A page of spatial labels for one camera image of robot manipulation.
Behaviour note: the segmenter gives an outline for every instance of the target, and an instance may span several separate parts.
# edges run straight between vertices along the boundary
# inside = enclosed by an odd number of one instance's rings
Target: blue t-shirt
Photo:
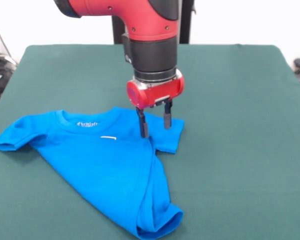
[[[88,115],[64,110],[24,116],[0,135],[0,151],[30,144],[88,202],[140,239],[175,230],[183,211],[170,203],[156,150],[175,153],[184,121],[146,113],[141,138],[134,110],[114,107]]]

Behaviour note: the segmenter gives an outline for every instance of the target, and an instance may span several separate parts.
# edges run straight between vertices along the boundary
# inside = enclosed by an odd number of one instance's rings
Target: table
[[[275,46],[180,45],[176,155],[159,153],[184,219],[167,240],[300,240],[300,83]],[[132,108],[120,45],[27,48],[0,100],[17,118]],[[162,114],[163,108],[148,111]],[[0,152],[0,240],[134,239],[29,146]]]

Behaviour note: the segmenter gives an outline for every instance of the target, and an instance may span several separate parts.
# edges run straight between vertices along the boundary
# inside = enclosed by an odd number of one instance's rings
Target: t-shirt sleeve
[[[171,128],[165,129],[163,117],[146,113],[145,120],[154,147],[161,152],[176,153],[185,121],[172,119]]]
[[[46,134],[44,115],[24,116],[0,134],[0,151],[16,151],[37,137]]]

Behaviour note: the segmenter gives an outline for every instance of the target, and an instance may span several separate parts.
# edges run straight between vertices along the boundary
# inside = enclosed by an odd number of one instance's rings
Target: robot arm
[[[165,103],[164,126],[171,126],[172,99],[184,89],[177,70],[178,0],[54,0],[66,16],[118,16],[126,25],[122,36],[125,60],[134,76],[127,94],[136,107],[142,137],[148,137],[144,109]]]

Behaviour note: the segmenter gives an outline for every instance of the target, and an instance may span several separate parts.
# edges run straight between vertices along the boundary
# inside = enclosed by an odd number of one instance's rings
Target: shirt neck label print
[[[82,128],[92,128],[98,125],[97,122],[78,122],[76,124],[78,127],[82,127]]]

